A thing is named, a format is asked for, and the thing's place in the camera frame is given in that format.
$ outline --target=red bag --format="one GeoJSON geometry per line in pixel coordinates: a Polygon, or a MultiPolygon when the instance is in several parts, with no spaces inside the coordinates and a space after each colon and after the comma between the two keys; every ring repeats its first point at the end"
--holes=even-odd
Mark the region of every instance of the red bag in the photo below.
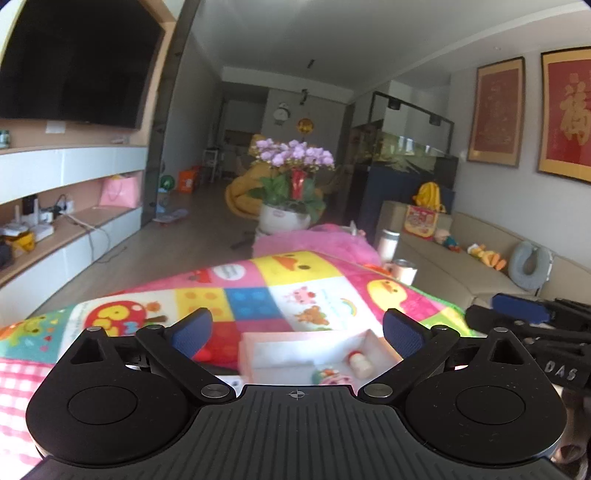
{"type": "Polygon", "coordinates": [[[101,207],[137,208],[139,206],[138,179],[119,176],[105,179],[99,205],[101,207]]]}

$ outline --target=wooden floor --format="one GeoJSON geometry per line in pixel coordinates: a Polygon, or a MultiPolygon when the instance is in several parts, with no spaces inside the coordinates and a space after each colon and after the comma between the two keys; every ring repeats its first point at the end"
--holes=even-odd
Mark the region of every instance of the wooden floor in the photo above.
{"type": "Polygon", "coordinates": [[[142,228],[84,270],[35,314],[102,297],[158,278],[188,270],[250,258],[251,248],[230,246],[254,231],[256,222],[235,216],[226,207],[226,183],[200,187],[193,195],[174,193],[170,207],[186,208],[181,222],[142,228]]]}

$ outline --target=television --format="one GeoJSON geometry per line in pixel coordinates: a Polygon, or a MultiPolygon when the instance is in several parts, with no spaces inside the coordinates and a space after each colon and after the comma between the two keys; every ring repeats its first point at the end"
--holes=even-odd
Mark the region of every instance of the television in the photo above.
{"type": "Polygon", "coordinates": [[[0,118],[139,128],[162,37],[139,0],[26,0],[0,64],[0,118]]]}

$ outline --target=flower pot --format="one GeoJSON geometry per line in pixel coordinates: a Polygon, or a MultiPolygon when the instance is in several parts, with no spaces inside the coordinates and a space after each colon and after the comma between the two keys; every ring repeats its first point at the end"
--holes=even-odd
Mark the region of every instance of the flower pot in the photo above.
{"type": "Polygon", "coordinates": [[[306,230],[310,222],[310,215],[307,213],[286,212],[265,204],[261,206],[259,229],[269,235],[277,232],[306,230]]]}

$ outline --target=yellow backpack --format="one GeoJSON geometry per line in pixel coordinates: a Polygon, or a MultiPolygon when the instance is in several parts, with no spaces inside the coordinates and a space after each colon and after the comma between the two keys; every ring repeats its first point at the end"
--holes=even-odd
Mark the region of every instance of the yellow backpack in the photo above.
{"type": "Polygon", "coordinates": [[[413,197],[414,203],[419,207],[425,207],[436,212],[446,213],[445,207],[441,204],[439,185],[434,181],[423,183],[418,193],[413,197]]]}

